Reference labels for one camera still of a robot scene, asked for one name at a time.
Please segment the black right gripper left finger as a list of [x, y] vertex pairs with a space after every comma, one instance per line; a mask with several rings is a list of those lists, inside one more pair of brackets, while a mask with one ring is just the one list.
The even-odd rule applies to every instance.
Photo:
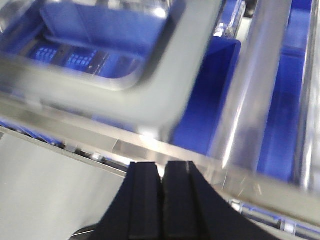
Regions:
[[153, 162], [131, 162], [125, 179], [102, 219], [76, 231], [73, 240], [160, 240], [161, 178]]

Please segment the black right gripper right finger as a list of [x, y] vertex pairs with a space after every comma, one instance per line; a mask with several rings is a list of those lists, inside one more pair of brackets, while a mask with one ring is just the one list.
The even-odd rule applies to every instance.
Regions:
[[170, 161], [163, 176], [166, 240], [271, 240], [235, 211], [191, 161]]

